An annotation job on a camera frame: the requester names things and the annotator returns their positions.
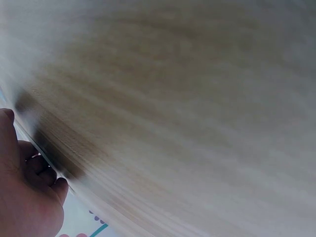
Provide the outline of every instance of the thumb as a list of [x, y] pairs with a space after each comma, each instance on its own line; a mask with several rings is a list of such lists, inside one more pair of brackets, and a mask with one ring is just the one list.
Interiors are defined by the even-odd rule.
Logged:
[[68, 192], [67, 180], [64, 178], [59, 178], [56, 180], [55, 184], [51, 186], [51, 188], [58, 195], [60, 204], [63, 205]]
[[13, 122], [14, 112], [0, 109], [0, 168], [17, 170], [20, 168], [20, 157]]

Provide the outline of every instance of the teal line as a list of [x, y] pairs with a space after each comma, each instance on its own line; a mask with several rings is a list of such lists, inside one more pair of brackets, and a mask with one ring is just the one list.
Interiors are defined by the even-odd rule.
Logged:
[[99, 229], [97, 229], [90, 237], [96, 237], [98, 234], [100, 234], [101, 231], [103, 231], [107, 227], [108, 227], [108, 225], [104, 224]]

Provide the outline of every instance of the curved wooden surface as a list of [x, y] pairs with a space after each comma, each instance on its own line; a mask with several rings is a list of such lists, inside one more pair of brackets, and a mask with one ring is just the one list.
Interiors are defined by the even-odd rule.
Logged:
[[122, 236], [315, 236], [313, 1], [0, 6], [7, 106]]

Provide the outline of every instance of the light wooden surface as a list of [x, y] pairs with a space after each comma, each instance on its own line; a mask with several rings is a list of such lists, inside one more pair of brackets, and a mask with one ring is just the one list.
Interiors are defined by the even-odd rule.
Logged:
[[316, 5], [1, 0], [7, 106], [122, 236], [316, 236]]

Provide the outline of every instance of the human skin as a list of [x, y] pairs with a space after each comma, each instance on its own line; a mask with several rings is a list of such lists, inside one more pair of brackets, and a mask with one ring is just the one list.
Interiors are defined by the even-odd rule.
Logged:
[[0, 236], [55, 237], [63, 220], [67, 181], [30, 142], [18, 141], [14, 112], [0, 109]]

